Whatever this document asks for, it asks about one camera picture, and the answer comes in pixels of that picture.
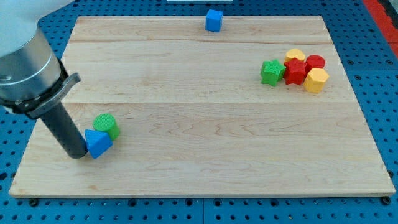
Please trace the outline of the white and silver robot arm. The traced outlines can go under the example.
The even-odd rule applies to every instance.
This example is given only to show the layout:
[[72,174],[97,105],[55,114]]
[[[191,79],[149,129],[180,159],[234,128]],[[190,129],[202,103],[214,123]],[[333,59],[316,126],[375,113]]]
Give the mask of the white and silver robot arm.
[[1,105],[37,119],[80,81],[55,56],[38,22],[72,0],[1,0]]

